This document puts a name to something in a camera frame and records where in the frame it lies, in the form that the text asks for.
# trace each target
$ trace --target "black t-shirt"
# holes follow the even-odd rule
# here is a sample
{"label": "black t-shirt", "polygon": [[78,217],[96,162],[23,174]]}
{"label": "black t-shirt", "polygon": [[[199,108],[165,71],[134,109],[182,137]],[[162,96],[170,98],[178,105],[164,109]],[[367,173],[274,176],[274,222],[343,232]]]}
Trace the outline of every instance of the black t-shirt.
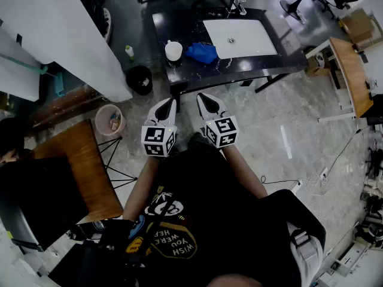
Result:
{"label": "black t-shirt", "polygon": [[239,184],[213,147],[164,160],[127,248],[146,255],[140,286],[206,286],[229,273],[264,286],[300,286],[282,210],[267,200]]}

